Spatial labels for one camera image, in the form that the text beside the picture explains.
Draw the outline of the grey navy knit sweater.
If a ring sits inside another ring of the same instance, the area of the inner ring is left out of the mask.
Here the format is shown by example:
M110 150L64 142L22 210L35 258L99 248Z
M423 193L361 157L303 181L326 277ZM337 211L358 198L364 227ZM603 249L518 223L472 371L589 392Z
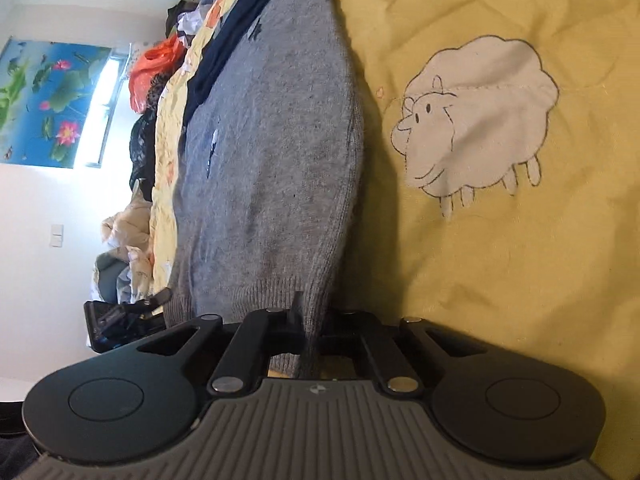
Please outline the grey navy knit sweater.
M238 0L188 83L167 324L292 310L315 341L362 155L334 1Z

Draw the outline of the dark floral garment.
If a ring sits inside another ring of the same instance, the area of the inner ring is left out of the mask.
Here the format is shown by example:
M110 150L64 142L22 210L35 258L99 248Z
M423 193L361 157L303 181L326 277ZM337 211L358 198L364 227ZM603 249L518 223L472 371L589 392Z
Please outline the dark floral garment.
M147 202L152 200L155 184L155 124L155 110L148 107L132 126L129 141L129 186L133 190L138 184Z

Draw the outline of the yellow cartoon print bedspread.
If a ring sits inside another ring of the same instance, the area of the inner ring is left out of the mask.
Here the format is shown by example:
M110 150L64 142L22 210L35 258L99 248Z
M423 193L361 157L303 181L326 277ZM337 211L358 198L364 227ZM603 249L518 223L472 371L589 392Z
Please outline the yellow cartoon print bedspread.
M160 101L155 255L206 13ZM333 0L363 118L326 307L427 318L585 374L594 459L639 471L639 0Z

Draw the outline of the lotus flower painting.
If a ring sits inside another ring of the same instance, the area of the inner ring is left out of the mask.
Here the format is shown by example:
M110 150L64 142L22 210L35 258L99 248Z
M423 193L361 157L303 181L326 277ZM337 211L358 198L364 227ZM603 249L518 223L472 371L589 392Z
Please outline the lotus flower painting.
M10 38L1 51L1 161L99 166L121 71L108 47Z

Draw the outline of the orange plastic bag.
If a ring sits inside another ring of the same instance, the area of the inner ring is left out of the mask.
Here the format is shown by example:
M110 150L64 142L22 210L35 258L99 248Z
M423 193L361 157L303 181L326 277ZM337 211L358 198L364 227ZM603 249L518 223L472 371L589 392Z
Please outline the orange plastic bag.
M186 47L177 34L159 42L140 55L129 74L130 107L138 114L146 109L146 101L157 75L172 75L182 63Z

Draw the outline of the white crumpled plastic bag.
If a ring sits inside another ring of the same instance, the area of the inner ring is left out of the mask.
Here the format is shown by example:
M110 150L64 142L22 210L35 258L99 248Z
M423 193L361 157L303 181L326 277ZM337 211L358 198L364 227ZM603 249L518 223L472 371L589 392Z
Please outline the white crumpled plastic bag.
M183 12L179 15L176 32L178 37L185 43L190 44L194 36L198 33L204 23L201 9L196 8L190 12Z

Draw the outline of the white wall switch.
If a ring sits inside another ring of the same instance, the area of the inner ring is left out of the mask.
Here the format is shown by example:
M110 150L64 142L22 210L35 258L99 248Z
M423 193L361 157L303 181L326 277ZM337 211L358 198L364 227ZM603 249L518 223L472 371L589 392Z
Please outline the white wall switch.
M62 248L64 244L64 226L62 224L52 224L50 229L50 246L52 248Z

